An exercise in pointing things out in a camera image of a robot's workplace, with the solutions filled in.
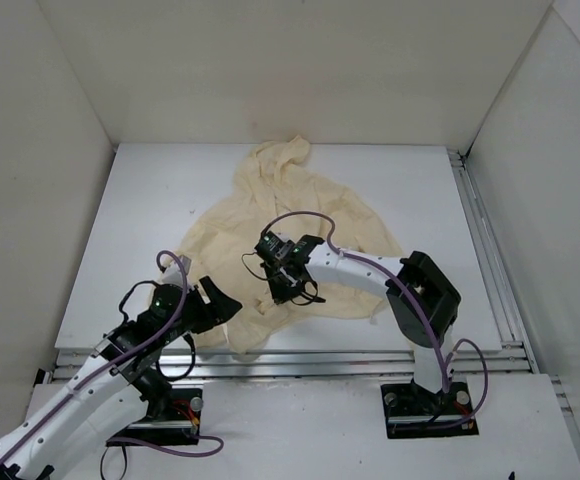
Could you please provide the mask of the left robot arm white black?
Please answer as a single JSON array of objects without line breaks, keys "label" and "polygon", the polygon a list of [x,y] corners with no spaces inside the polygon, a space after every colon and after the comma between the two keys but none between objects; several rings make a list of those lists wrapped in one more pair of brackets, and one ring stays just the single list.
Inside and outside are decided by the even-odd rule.
[{"label": "left robot arm white black", "polygon": [[0,479],[62,479],[129,425],[161,418],[171,384],[154,365],[164,347],[241,308],[209,277],[196,287],[155,285],[144,312],[113,329],[59,392],[0,438]]}]

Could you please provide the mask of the cream yellow hooded jacket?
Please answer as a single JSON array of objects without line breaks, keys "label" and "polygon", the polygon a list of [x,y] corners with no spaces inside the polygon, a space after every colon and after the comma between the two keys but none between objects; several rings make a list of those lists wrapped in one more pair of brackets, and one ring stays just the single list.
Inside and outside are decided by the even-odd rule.
[{"label": "cream yellow hooded jacket", "polygon": [[192,260],[189,280],[208,276],[243,305],[229,322],[196,335],[198,347],[226,346],[244,354],[309,317],[365,319],[384,307],[374,295],[336,284],[321,286],[323,304],[276,305],[268,287],[252,276],[253,265],[241,261],[270,221],[278,232],[299,239],[304,234],[325,236],[327,221],[333,219],[336,246],[402,255],[381,217],[353,189],[305,168],[310,149],[300,137],[253,148],[234,171],[232,193],[206,210],[183,237],[179,251]]}]

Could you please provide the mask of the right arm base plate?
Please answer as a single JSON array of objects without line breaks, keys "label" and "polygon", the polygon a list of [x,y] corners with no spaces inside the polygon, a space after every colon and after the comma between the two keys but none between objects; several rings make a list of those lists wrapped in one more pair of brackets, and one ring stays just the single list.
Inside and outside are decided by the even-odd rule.
[{"label": "right arm base plate", "polygon": [[478,436],[475,408],[465,381],[431,394],[413,382],[381,384],[386,436],[390,440]]}]

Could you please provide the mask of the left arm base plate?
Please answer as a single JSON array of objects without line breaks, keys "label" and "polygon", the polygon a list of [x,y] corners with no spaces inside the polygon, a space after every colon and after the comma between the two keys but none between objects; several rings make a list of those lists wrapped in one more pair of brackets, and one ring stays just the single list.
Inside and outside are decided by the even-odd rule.
[{"label": "left arm base plate", "polygon": [[175,387],[165,409],[156,417],[148,416],[114,434],[106,442],[108,447],[130,446],[121,438],[140,440],[158,446],[197,445],[201,430],[203,390],[200,386]]}]

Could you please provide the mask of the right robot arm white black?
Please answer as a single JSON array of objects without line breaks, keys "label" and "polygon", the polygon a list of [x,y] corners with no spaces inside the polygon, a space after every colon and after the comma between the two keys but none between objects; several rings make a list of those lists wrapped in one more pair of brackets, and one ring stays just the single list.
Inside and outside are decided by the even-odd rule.
[{"label": "right robot arm white black", "polygon": [[429,255],[372,256],[312,235],[294,242],[271,232],[260,236],[254,251],[277,304],[305,296],[308,285],[318,289],[323,284],[387,301],[401,334],[413,345],[415,405],[434,412],[447,402],[450,332],[461,295]]}]

